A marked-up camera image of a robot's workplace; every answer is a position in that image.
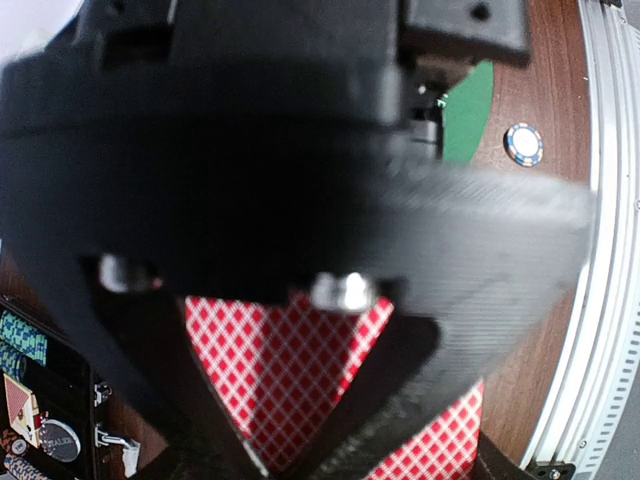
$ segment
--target green felt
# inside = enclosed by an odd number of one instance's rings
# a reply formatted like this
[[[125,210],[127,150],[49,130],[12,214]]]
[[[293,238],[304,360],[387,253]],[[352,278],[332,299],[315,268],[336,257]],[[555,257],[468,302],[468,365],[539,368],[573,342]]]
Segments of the green felt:
[[[493,64],[480,63],[449,92],[444,109],[444,161],[470,163],[489,121]]]

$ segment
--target stack of poker chips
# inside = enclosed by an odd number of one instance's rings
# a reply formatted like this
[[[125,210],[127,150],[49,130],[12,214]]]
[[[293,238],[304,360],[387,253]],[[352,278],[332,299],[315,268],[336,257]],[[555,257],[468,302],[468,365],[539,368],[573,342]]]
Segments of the stack of poker chips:
[[[21,382],[26,368],[27,357],[8,343],[0,340],[0,369]]]
[[[8,428],[5,429],[0,436],[0,447],[7,453],[18,457],[22,457],[29,449],[27,442],[16,432]]]
[[[4,458],[4,468],[17,480],[50,480],[24,458],[16,457],[11,453]]]
[[[0,338],[43,367],[47,366],[47,337],[8,310],[0,316]]]

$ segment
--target screw hole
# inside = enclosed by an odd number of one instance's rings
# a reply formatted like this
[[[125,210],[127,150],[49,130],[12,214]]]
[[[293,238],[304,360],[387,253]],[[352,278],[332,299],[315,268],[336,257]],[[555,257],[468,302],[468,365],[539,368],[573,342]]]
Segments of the screw hole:
[[[484,2],[476,3],[471,9],[471,18],[478,22],[486,22],[489,20],[491,18],[491,10],[489,10],[489,6]]]
[[[109,15],[122,15],[124,13],[124,0],[111,0],[107,6]]]

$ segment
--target wood grain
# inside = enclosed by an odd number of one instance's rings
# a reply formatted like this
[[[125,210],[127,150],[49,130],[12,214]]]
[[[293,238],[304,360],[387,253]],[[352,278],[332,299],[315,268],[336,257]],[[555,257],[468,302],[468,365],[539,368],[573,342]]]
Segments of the wood grain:
[[[526,70],[496,65],[489,125],[474,163],[587,183],[588,80],[577,2],[533,0],[530,14],[533,61]],[[518,122],[534,125],[545,143],[542,163],[531,170],[517,165],[504,151],[503,136]],[[527,343],[486,379],[483,429],[516,462],[524,454],[546,400],[572,302],[568,297],[558,305]]]

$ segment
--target red and white patterned card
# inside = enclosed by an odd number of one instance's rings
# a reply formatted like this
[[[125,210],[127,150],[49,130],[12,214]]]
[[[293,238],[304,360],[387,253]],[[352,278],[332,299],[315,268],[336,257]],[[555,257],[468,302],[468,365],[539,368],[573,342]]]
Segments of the red and white patterned card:
[[[187,330],[232,418],[272,471],[282,471],[339,402],[393,311],[326,314],[305,296],[286,308],[190,297]],[[467,479],[482,385],[382,461],[368,480]]]

